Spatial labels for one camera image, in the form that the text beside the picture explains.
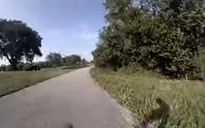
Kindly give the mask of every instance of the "green grass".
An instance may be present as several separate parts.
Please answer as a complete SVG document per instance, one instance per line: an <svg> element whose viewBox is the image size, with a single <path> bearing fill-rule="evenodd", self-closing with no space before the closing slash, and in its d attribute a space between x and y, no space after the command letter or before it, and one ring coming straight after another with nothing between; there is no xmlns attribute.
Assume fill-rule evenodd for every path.
<svg viewBox="0 0 205 128"><path fill-rule="evenodd" d="M130 73L94 68L92 77L113 98L129 108L138 122L158 107L170 107L166 128L205 128L205 86L198 81L168 80L150 71Z"/></svg>
<svg viewBox="0 0 205 128"><path fill-rule="evenodd" d="M57 68L39 72L0 72L0 97L70 71Z"/></svg>

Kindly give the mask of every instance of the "distant tree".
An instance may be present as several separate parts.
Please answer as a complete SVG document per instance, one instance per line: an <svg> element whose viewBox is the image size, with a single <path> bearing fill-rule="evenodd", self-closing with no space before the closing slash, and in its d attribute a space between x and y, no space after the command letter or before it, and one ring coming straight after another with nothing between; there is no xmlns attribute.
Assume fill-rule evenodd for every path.
<svg viewBox="0 0 205 128"><path fill-rule="evenodd" d="M66 56L65 62L66 62L66 65L76 65L81 62L81 57L79 55Z"/></svg>
<svg viewBox="0 0 205 128"><path fill-rule="evenodd" d="M24 58L32 61L41 56L40 35L22 21L0 18L0 58L5 57L13 70Z"/></svg>
<svg viewBox="0 0 205 128"><path fill-rule="evenodd" d="M60 53L51 52L47 55L46 60L55 67L62 65L62 56Z"/></svg>

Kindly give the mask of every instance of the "treeline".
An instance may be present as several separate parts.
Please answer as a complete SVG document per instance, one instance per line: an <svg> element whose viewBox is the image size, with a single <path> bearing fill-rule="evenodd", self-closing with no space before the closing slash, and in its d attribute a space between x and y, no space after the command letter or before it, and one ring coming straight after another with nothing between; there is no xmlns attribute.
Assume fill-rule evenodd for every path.
<svg viewBox="0 0 205 128"><path fill-rule="evenodd" d="M46 61L42 62L35 62L35 63L24 63L20 62L17 65L18 71L28 71L28 70L39 70L43 68L57 68L63 67L64 69L71 69L71 68L81 68L86 67L88 62L79 55L69 55L62 57L60 53L50 53L46 57ZM11 65L1 65L0 71L13 71Z"/></svg>
<svg viewBox="0 0 205 128"><path fill-rule="evenodd" d="M175 78L205 72L205 0L106 0L96 66L140 66Z"/></svg>

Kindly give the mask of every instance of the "large tree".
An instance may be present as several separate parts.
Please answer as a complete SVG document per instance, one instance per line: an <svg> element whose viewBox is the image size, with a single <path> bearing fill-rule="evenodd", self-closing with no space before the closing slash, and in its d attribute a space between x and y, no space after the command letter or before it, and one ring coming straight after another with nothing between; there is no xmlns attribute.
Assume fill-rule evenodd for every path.
<svg viewBox="0 0 205 128"><path fill-rule="evenodd" d="M0 18L0 58L6 58L13 70L23 59L32 61L41 56L40 35L22 21Z"/></svg>

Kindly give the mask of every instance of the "leaves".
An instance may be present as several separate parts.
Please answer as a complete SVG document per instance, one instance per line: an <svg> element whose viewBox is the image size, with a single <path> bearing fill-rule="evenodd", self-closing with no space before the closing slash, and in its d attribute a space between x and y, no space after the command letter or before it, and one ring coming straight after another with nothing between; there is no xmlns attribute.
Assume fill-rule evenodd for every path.
<svg viewBox="0 0 205 128"><path fill-rule="evenodd" d="M205 1L107 0L105 7L109 24L93 52L97 66L116 69L136 63L172 77L198 76L195 61L199 47L205 48Z"/></svg>
<svg viewBox="0 0 205 128"><path fill-rule="evenodd" d="M23 57L32 61L35 55L42 55L41 40L40 35L22 21L0 18L0 57L8 59L14 69Z"/></svg>

